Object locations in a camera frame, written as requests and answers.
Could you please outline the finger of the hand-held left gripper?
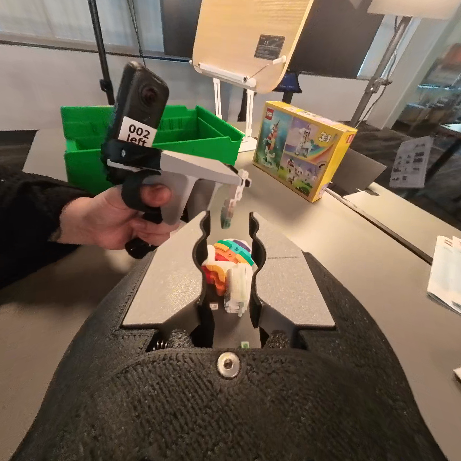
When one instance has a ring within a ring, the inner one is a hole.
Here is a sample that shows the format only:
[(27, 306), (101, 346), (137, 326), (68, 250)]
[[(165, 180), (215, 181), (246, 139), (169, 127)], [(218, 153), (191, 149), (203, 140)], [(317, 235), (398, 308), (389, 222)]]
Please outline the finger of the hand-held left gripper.
[(211, 158), (162, 151), (160, 155), (162, 172), (177, 173), (197, 179), (205, 179), (221, 184), (249, 187), (249, 176), (244, 170), (238, 171), (232, 165)]

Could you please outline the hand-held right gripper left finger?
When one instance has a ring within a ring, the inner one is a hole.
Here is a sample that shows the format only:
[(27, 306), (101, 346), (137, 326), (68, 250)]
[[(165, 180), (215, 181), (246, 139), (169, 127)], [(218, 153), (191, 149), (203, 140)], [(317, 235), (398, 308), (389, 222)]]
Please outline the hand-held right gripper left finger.
[(206, 294), (210, 212), (200, 212), (155, 251), (123, 320), (127, 329), (194, 329)]

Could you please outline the colourful lego unicorn model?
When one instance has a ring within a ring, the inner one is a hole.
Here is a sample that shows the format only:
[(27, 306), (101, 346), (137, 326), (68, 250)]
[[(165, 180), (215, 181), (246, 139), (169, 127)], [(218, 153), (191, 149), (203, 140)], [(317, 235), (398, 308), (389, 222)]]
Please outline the colourful lego unicorn model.
[(237, 238), (225, 238), (207, 245), (207, 257), (201, 264), (206, 283), (214, 287), (217, 298), (228, 314), (242, 317), (249, 307), (255, 263), (251, 244)]

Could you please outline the person's left forearm black sleeve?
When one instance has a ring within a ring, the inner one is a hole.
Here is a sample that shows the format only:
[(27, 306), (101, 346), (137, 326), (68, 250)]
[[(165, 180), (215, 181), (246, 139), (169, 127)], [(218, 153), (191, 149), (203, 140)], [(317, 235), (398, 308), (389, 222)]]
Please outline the person's left forearm black sleeve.
[(63, 208), (91, 197), (47, 176), (0, 167), (0, 288), (59, 261), (79, 248), (50, 237), (60, 226)]

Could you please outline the yellow lego set box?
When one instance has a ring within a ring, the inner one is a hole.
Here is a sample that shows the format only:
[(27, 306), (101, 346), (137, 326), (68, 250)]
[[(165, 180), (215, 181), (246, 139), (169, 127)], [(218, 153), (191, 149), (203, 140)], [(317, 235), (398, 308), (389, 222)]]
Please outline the yellow lego set box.
[(331, 183), (357, 129), (282, 101), (264, 106), (253, 164), (310, 203)]

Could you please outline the person's left hand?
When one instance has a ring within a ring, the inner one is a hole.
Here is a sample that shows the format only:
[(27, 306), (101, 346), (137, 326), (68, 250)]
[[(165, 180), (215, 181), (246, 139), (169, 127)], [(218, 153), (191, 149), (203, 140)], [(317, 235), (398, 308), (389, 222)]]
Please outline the person's left hand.
[(68, 203), (61, 211), (60, 227), (52, 241), (122, 250), (136, 237), (161, 245), (178, 227), (179, 222), (167, 225), (142, 219), (138, 211), (124, 204), (121, 186), (114, 186), (93, 198), (81, 197)]

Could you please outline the green plastic sorting bin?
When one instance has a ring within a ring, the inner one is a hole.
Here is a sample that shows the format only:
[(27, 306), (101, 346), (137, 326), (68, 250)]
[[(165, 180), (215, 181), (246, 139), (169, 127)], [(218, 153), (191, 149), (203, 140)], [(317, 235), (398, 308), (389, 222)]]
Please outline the green plastic sorting bin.
[[(101, 161), (101, 145), (113, 106), (61, 107), (68, 183), (97, 195), (112, 187)], [(166, 106), (153, 147), (234, 165), (244, 134), (203, 107)]]

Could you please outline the black tripod pole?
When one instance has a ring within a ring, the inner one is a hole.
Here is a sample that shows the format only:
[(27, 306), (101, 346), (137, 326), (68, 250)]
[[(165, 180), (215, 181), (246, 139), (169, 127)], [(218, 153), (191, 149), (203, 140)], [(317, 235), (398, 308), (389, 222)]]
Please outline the black tripod pole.
[(106, 94), (107, 102), (110, 106), (115, 103), (113, 85), (110, 78), (109, 68), (107, 64), (107, 56), (105, 50), (105, 44), (103, 41), (101, 23), (99, 19), (98, 9), (95, 0), (88, 0), (89, 13), (91, 17), (91, 23), (93, 26), (93, 32), (95, 36), (95, 44), (97, 53), (99, 56), (100, 67), (102, 78), (100, 79), (100, 88)]

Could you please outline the wooden book stand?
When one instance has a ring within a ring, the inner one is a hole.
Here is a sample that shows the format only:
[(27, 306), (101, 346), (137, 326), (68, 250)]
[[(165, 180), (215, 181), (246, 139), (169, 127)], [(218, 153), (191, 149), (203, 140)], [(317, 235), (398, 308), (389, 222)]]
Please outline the wooden book stand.
[(303, 31), (313, 0), (204, 0), (192, 59), (194, 69), (212, 78), (215, 114), (222, 118), (222, 82), (246, 90), (246, 121), (239, 153), (254, 151), (251, 136), (255, 94), (281, 82)]

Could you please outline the grey flat board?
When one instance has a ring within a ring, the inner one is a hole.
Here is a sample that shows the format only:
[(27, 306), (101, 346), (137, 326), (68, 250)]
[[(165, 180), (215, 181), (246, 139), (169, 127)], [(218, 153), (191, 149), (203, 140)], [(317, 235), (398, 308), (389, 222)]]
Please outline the grey flat board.
[(386, 166), (349, 148), (335, 172), (330, 189), (344, 196), (366, 190)]

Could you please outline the white instruction booklet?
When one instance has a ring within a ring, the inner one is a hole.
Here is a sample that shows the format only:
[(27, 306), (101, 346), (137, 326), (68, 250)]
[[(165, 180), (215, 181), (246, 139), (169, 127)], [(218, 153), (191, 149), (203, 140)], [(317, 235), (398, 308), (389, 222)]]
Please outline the white instruction booklet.
[(461, 240), (437, 236), (427, 295), (461, 314)]

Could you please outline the grey printed paper sheet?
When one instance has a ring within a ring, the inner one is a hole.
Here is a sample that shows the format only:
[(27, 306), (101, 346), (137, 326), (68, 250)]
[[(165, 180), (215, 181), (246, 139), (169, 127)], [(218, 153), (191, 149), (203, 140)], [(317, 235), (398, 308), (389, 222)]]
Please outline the grey printed paper sheet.
[(431, 136), (404, 141), (395, 157), (389, 187), (423, 188), (432, 146), (433, 138)]

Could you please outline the large black screen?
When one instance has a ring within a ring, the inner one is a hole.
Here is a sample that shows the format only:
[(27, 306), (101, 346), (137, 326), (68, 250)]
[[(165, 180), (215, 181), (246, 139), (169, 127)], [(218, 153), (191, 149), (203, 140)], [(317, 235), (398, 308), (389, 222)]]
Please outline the large black screen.
[[(192, 58), (200, 0), (161, 0), (164, 52)], [(383, 21), (371, 1), (315, 0), (288, 66), (289, 72), (354, 79)]]

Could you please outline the grey light stand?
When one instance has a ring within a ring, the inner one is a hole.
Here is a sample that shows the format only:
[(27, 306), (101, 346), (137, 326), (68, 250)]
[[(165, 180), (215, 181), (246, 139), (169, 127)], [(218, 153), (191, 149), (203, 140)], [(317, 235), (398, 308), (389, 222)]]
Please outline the grey light stand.
[(368, 80), (368, 84), (365, 88), (364, 94), (362, 95), (358, 106), (356, 107), (354, 114), (350, 120), (350, 126), (357, 128), (362, 120), (363, 113), (366, 111), (369, 101), (372, 96), (375, 95), (381, 87), (389, 85), (389, 75), (393, 64), (390, 64), (392, 59), (396, 57), (396, 50), (400, 44), (409, 24), (411, 17), (403, 16), (399, 23), (397, 23), (397, 16), (394, 20), (394, 33), (389, 41), (389, 44), (379, 62), (376, 71), (372, 77)]

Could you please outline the white softbox light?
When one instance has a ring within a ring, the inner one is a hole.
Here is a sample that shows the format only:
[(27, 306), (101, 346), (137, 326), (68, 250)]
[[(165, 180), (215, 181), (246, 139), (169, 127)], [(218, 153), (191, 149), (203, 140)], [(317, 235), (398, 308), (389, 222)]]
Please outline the white softbox light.
[(448, 20), (460, 6), (460, 0), (373, 0), (371, 14)]

